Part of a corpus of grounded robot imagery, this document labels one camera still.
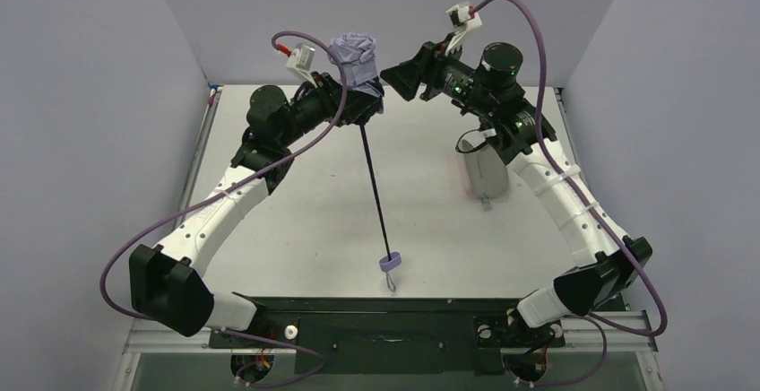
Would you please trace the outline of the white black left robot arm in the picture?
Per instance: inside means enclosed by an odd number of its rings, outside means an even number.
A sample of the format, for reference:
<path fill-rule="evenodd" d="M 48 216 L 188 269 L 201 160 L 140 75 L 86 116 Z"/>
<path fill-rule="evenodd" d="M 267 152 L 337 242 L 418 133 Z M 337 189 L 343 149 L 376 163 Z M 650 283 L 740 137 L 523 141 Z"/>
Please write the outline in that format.
<path fill-rule="evenodd" d="M 291 164 L 283 158 L 306 134 L 333 118 L 338 126 L 364 125 L 383 108 L 377 74 L 346 87 L 329 74 L 313 73 L 292 97 L 276 85 L 254 90 L 241 145 L 201 207 L 155 246 L 137 246 L 128 259 L 133 309 L 175 332 L 245 331 L 258 306 L 238 294 L 213 293 L 203 280 L 225 240 L 270 196 Z"/>

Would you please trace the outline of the lilac folding umbrella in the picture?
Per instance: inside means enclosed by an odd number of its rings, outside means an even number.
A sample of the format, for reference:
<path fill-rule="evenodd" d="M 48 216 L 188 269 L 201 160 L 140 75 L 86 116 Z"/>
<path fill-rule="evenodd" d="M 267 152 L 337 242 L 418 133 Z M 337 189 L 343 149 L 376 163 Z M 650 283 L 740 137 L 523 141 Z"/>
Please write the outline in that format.
<path fill-rule="evenodd" d="M 393 251 L 387 232 L 382 200 L 376 179 L 374 157 L 371 151 L 367 125 L 369 120 L 384 112 L 384 86 L 381 84 L 376 64 L 376 38 L 363 32 L 343 32 L 331 39 L 329 49 L 336 55 L 336 65 L 346 75 L 349 102 L 346 104 L 345 120 L 359 129 L 365 154 L 368 176 L 384 245 L 384 253 L 378 267 L 384 274 L 387 290 L 398 291 L 393 271 L 402 263 L 399 252 Z"/>

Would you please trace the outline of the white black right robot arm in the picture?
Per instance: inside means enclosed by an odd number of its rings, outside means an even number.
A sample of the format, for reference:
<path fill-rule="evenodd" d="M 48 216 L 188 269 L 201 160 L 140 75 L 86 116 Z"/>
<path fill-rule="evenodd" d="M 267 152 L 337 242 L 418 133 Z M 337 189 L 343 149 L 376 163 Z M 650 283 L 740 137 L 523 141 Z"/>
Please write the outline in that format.
<path fill-rule="evenodd" d="M 627 289 L 652 256 L 644 237 L 632 238 L 593 198 L 581 169 L 567 161 L 553 126 L 517 82 L 522 52 L 495 42 L 470 67 L 460 51 L 426 42 L 410 60 L 385 68 L 380 77 L 406 101 L 449 97 L 463 114 L 479 120 L 487 144 L 538 198 L 568 246 L 574 266 L 531 292 L 507 312 L 521 331 L 569 315 L 586 316 Z"/>

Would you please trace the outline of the pink umbrella case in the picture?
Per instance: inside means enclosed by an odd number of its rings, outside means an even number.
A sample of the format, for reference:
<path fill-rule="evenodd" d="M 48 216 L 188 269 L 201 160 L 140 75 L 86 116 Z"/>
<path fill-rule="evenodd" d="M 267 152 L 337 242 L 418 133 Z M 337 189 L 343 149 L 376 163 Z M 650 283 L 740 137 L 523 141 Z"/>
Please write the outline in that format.
<path fill-rule="evenodd" d="M 466 193 L 479 201 L 484 211 L 504 200 L 510 190 L 507 167 L 495 150 L 485 143 L 481 149 L 462 139 L 456 144 L 461 158 L 462 179 Z"/>

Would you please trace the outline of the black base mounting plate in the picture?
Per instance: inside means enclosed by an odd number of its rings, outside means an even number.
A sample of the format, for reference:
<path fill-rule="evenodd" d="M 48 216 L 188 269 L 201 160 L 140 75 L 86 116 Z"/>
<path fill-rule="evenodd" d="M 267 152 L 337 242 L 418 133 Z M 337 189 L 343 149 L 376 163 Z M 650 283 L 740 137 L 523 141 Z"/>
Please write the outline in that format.
<path fill-rule="evenodd" d="M 514 299 L 262 297 L 252 324 L 186 329 L 208 349 L 231 352 L 231 369 L 262 385 L 278 355 L 295 358 L 297 375 L 422 375 L 514 372 L 538 378 L 548 349 L 568 349 L 576 331 L 599 330 L 569 317 L 538 328 L 518 322 Z"/>

